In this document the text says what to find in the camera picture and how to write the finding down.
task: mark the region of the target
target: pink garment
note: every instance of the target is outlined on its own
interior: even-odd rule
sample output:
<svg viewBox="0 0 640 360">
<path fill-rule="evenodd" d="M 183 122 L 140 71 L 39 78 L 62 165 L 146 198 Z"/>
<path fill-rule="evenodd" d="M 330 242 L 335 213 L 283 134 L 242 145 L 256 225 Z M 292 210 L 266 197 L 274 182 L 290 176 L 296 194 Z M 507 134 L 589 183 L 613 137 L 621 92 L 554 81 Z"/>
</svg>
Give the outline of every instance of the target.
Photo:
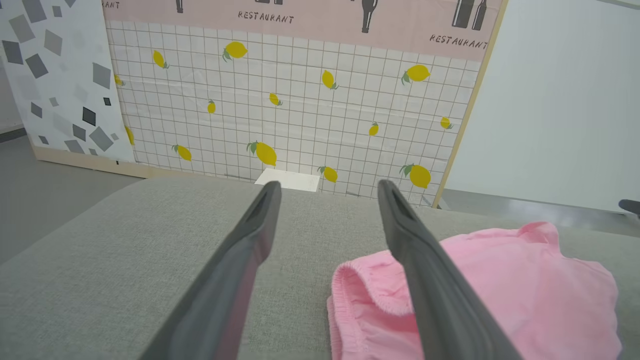
<svg viewBox="0 0 640 360">
<path fill-rule="evenodd" d="M 441 244 L 524 359 L 620 353 L 613 276 L 599 263 L 565 258 L 552 224 Z M 423 358 L 404 270 L 389 251 L 340 265 L 327 308 L 333 360 Z"/>
</svg>

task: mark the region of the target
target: floor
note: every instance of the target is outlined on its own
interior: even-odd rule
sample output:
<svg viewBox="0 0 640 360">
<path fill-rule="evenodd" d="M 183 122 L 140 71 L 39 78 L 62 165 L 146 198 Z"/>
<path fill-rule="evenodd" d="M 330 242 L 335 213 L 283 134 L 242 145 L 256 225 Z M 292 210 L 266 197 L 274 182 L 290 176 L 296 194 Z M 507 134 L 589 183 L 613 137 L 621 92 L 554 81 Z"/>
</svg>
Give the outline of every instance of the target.
<svg viewBox="0 0 640 360">
<path fill-rule="evenodd" d="M 26 136 L 0 143 L 0 264 L 110 194 L 140 179 L 37 161 Z M 454 211 L 519 221 L 546 220 L 640 237 L 640 220 L 625 215 L 445 190 Z"/>
</svg>

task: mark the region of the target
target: yellow lemon print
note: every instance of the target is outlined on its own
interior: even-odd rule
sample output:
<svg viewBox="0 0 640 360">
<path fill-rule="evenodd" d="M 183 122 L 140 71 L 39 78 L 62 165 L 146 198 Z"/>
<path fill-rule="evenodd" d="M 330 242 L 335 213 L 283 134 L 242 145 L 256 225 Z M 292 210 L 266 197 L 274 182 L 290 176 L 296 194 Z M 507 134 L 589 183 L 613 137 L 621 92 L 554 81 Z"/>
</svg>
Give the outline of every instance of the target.
<svg viewBox="0 0 640 360">
<path fill-rule="evenodd" d="M 404 72 L 402 76 L 402 84 L 409 83 L 409 79 L 413 81 L 424 81 L 429 75 L 429 70 L 424 65 L 414 65 Z"/>
<path fill-rule="evenodd" d="M 169 64 L 166 63 L 162 54 L 158 52 L 158 50 L 154 50 L 154 63 L 163 69 L 169 69 Z"/>
<path fill-rule="evenodd" d="M 451 121 L 448 117 L 443 117 L 440 121 L 440 126 L 444 127 L 445 129 L 451 129 L 453 127 L 453 124 L 451 124 Z"/>
<path fill-rule="evenodd" d="M 113 78 L 116 80 L 116 85 L 124 86 L 126 83 L 120 79 L 120 76 L 113 74 Z"/>
<path fill-rule="evenodd" d="M 274 104 L 275 106 L 280 106 L 282 105 L 282 101 L 280 101 L 278 99 L 278 96 L 274 93 L 269 94 L 269 100 L 271 101 L 272 104 Z"/>
<path fill-rule="evenodd" d="M 324 178 L 335 183 L 338 180 L 338 173 L 330 167 L 319 167 L 320 174 L 324 174 Z"/>
<path fill-rule="evenodd" d="M 207 111 L 210 114 L 213 114 L 214 112 L 216 112 L 216 103 L 213 102 L 213 100 L 209 99 L 209 105 L 207 105 Z"/>
<path fill-rule="evenodd" d="M 276 166 L 278 156 L 269 145 L 262 142 L 250 142 L 246 144 L 246 149 L 249 150 L 249 148 L 251 148 L 252 153 L 258 156 L 260 161 L 267 165 Z"/>
<path fill-rule="evenodd" d="M 128 126 L 124 126 L 124 129 L 127 131 L 127 136 L 129 137 L 129 142 L 131 143 L 131 145 L 133 144 L 133 133 L 131 132 L 131 129 L 129 129 Z"/>
<path fill-rule="evenodd" d="M 429 173 L 429 170 L 420 165 L 405 165 L 400 168 L 400 173 L 403 170 L 405 177 L 407 174 L 411 173 L 411 175 L 409 175 L 411 182 L 419 188 L 426 189 L 427 185 L 431 182 L 431 174 Z"/>
<path fill-rule="evenodd" d="M 247 49 L 244 47 L 243 43 L 232 41 L 225 48 L 225 52 L 222 54 L 222 60 L 225 60 L 225 62 L 227 59 L 232 60 L 232 56 L 236 59 L 240 59 L 246 54 L 246 52 Z"/>
<path fill-rule="evenodd" d="M 171 148 L 173 149 L 173 151 L 177 152 L 181 158 L 185 159 L 186 161 L 191 161 L 191 151 L 189 151 L 189 149 L 187 149 L 186 147 L 174 145 Z"/>
<path fill-rule="evenodd" d="M 369 129 L 369 136 L 376 136 L 379 128 L 380 127 L 378 126 L 378 123 L 373 122 L 373 124 L 371 124 L 371 128 Z"/>
<path fill-rule="evenodd" d="M 335 90 L 339 87 L 338 83 L 333 80 L 333 74 L 327 70 L 322 74 L 322 83 L 331 90 Z"/>
</svg>

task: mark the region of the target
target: wine bottle print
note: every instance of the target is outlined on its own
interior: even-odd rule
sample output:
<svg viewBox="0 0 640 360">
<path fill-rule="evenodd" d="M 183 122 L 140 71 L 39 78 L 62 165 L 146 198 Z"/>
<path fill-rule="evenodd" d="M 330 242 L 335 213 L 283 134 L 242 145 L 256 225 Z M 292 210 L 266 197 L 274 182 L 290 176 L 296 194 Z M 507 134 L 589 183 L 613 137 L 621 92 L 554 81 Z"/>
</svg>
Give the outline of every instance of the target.
<svg viewBox="0 0 640 360">
<path fill-rule="evenodd" d="M 362 32 L 365 34 L 369 32 L 373 10 L 376 9 L 377 5 L 378 0 L 362 0 Z"/>
<path fill-rule="evenodd" d="M 451 23 L 451 26 L 466 29 L 473 9 L 474 0 L 458 0 L 456 12 L 453 13 L 453 22 Z"/>
<path fill-rule="evenodd" d="M 476 17 L 474 19 L 473 30 L 480 30 L 482 28 L 482 21 L 484 20 L 484 13 L 486 13 L 486 0 L 482 0 L 476 10 Z"/>
</svg>

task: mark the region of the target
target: gray table surface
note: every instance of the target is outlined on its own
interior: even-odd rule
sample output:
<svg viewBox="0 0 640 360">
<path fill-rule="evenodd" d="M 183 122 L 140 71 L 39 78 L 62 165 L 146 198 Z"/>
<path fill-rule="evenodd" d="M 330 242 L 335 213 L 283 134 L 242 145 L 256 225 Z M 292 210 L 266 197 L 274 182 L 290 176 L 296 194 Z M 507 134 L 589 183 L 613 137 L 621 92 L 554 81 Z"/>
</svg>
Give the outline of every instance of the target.
<svg viewBox="0 0 640 360">
<path fill-rule="evenodd" d="M 259 190 L 216 178 L 149 179 L 42 238 L 0 267 L 0 358 L 138 357 Z M 426 208 L 417 214 L 438 239 L 522 225 Z M 622 358 L 639 358 L 638 239 L 561 228 L 560 244 L 565 256 L 613 273 Z M 239 358 L 330 358 L 333 271 L 386 248 L 376 200 L 284 190 Z"/>
</svg>

